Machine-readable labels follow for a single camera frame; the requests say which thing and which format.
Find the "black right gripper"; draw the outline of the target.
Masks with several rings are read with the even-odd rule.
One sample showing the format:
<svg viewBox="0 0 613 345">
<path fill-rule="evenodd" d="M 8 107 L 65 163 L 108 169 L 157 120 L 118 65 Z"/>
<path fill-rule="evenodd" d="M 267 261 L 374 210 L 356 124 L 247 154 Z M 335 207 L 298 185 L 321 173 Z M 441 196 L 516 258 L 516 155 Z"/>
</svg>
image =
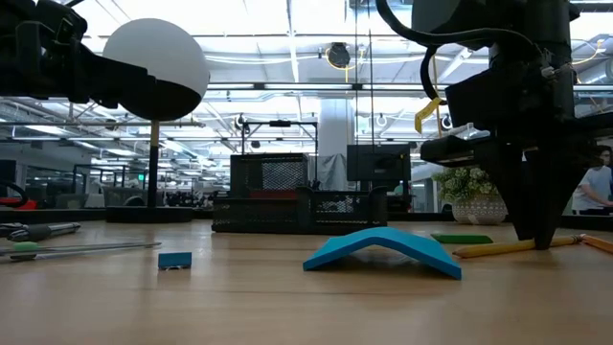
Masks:
<svg viewBox="0 0 613 345">
<path fill-rule="evenodd" d="M 613 114 L 578 119 L 568 103 L 569 65 L 506 61 L 444 90 L 451 122 L 486 135 L 449 134 L 425 142 L 420 158 L 441 166 L 479 165 L 505 202 L 519 240 L 548 249 L 561 215 L 590 166 L 598 164 L 596 138 L 613 129 Z M 531 175 L 529 225 L 523 212 L 522 161 Z"/>
</svg>

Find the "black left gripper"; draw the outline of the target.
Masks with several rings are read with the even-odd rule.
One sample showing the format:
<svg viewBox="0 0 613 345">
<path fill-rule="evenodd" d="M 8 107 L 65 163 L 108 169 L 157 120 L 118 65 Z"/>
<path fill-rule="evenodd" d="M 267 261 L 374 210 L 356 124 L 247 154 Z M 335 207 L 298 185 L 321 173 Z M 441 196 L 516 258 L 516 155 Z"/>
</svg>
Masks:
<svg viewBox="0 0 613 345">
<path fill-rule="evenodd" d="M 0 0 L 0 96 L 126 107 L 156 78 L 81 44 L 87 22 L 54 0 Z"/>
</svg>

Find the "yellow pencil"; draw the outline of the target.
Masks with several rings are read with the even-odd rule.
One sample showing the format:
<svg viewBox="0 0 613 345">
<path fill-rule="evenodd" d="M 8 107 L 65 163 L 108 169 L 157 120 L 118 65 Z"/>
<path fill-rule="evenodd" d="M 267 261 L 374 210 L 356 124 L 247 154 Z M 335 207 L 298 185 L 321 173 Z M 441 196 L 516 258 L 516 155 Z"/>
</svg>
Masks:
<svg viewBox="0 0 613 345">
<path fill-rule="evenodd" d="M 560 236 L 552 238 L 551 247 L 578 244 L 583 240 L 584 235 Z M 489 243 L 481 245 L 471 245 L 456 249 L 452 254 L 462 259 L 476 258 L 483 256 L 500 255 L 521 251 L 535 250 L 534 240 Z"/>
</svg>

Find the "orange pencil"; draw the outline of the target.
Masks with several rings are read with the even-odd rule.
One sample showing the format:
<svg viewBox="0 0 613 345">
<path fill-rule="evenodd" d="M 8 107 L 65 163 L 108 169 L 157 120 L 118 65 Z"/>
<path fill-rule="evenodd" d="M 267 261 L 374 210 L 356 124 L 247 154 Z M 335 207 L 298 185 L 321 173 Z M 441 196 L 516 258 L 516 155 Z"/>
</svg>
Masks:
<svg viewBox="0 0 613 345">
<path fill-rule="evenodd" d="M 582 234 L 580 237 L 585 244 L 598 248 L 599 250 L 604 251 L 606 253 L 613 254 L 612 241 L 605 241 L 603 239 L 585 234 Z"/>
</svg>

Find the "green sticky note pad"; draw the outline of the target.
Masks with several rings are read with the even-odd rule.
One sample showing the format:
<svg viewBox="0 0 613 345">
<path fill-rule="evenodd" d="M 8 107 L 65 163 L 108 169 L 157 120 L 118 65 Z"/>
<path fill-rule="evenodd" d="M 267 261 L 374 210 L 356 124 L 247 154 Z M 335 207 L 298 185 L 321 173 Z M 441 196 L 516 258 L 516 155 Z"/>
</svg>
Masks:
<svg viewBox="0 0 613 345">
<path fill-rule="evenodd" d="M 489 244 L 492 238 L 487 235 L 470 234 L 432 234 L 431 237 L 440 243 L 447 244 Z"/>
</svg>

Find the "blue sticky note pad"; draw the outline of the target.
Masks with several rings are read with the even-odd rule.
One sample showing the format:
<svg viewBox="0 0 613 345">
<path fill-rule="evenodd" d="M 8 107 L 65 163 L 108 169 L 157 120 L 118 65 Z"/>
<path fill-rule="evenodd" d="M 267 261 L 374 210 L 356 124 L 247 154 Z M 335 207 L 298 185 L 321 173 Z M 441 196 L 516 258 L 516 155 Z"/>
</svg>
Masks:
<svg viewBox="0 0 613 345">
<path fill-rule="evenodd" d="M 368 228 L 348 235 L 329 238 L 322 247 L 303 262 L 303 270 L 319 269 L 371 245 L 396 250 L 456 280 L 463 278 L 461 267 L 437 241 L 389 226 Z"/>
</svg>

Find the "green-handled scissors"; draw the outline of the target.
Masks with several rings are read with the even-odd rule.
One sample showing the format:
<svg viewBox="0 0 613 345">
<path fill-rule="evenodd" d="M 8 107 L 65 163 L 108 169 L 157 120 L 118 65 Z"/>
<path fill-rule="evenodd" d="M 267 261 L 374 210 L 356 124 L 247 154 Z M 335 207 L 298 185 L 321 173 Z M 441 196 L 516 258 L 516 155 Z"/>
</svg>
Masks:
<svg viewBox="0 0 613 345">
<path fill-rule="evenodd" d="M 13 247 L 10 248 L 0 248 L 0 257 L 9 257 L 12 261 L 23 262 L 34 260 L 40 255 L 73 254 L 129 248 L 152 248 L 159 245 L 160 242 L 121 242 L 87 245 L 40 246 L 37 242 L 23 241 L 15 243 Z"/>
</svg>

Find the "black mesh desk organizer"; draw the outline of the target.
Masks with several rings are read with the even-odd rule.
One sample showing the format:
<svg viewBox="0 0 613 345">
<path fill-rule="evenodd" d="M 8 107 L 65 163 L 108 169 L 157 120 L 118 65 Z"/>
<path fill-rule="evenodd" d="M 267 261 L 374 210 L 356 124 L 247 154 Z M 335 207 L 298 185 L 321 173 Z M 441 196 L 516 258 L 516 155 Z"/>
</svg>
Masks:
<svg viewBox="0 0 613 345">
<path fill-rule="evenodd" d="M 230 158 L 230 192 L 214 201 L 218 233 L 340 236 L 388 220 L 384 189 L 320 191 L 308 179 L 303 153 L 261 153 Z"/>
</svg>

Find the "white globe table lamp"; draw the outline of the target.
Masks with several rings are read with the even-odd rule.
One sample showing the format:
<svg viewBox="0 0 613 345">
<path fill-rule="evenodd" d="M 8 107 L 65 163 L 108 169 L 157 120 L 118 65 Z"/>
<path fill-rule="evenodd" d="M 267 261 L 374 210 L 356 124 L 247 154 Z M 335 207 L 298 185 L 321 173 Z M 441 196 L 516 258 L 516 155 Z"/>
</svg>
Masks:
<svg viewBox="0 0 613 345">
<path fill-rule="evenodd" d="M 152 81 L 128 80 L 120 105 L 131 114 L 150 121 L 148 189 L 144 206 L 106 209 L 109 223 L 182 223 L 193 218 L 190 208 L 157 204 L 160 127 L 193 112 L 202 102 L 210 72 L 200 45 L 179 26 L 157 18 L 135 19 L 117 29 L 102 55 L 146 70 Z"/>
</svg>

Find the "potted green plant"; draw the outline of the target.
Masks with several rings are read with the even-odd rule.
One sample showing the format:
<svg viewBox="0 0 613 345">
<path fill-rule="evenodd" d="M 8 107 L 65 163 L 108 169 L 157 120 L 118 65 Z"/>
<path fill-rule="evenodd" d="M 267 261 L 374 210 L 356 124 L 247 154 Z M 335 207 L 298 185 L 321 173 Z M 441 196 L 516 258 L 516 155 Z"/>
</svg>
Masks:
<svg viewBox="0 0 613 345">
<path fill-rule="evenodd" d="M 459 223 L 497 225 L 508 214 L 506 204 L 489 175 L 477 167 L 445 168 L 432 175 L 439 197 L 451 206 Z"/>
</svg>

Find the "person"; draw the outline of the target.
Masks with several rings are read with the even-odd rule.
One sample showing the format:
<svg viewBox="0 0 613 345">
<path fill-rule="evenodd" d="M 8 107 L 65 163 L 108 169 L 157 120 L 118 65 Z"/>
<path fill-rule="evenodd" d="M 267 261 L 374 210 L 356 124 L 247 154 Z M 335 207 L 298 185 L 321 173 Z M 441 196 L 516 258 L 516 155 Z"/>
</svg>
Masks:
<svg viewBox="0 0 613 345">
<path fill-rule="evenodd" d="M 613 213 L 613 150 L 599 146 L 602 163 L 587 170 L 572 196 L 572 212 L 581 216 L 609 217 Z"/>
</svg>

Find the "black background monitor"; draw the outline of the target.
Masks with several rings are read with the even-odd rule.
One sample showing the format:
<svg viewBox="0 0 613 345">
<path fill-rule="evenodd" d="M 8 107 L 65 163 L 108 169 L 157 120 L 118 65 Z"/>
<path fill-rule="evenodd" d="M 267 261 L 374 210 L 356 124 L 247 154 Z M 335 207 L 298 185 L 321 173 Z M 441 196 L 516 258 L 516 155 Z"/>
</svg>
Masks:
<svg viewBox="0 0 613 345">
<path fill-rule="evenodd" d="M 347 146 L 347 179 L 350 181 L 391 181 L 411 178 L 408 145 Z"/>
</svg>

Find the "small blue block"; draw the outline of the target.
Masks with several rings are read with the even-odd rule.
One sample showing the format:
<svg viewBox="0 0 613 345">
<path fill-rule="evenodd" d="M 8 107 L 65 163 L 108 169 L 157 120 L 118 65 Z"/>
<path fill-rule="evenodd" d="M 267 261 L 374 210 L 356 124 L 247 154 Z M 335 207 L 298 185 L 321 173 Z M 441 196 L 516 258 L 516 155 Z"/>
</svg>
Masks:
<svg viewBox="0 0 613 345">
<path fill-rule="evenodd" d="M 191 252 L 169 252 L 158 254 L 160 270 L 191 268 L 193 256 Z"/>
</svg>

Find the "black aluminium table frame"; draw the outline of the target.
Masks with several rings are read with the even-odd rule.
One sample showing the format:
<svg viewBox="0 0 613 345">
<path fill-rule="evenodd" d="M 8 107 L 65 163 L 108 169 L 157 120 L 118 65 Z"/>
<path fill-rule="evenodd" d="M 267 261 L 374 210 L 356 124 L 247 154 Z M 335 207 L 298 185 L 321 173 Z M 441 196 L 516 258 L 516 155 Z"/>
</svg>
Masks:
<svg viewBox="0 0 613 345">
<path fill-rule="evenodd" d="M 104 220 L 104 209 L 48 209 L 48 210 L 0 210 L 0 223 L 55 223 Z M 398 213 L 388 214 L 390 221 L 454 221 L 450 213 Z M 613 217 L 563 216 L 560 228 L 613 232 Z"/>
</svg>

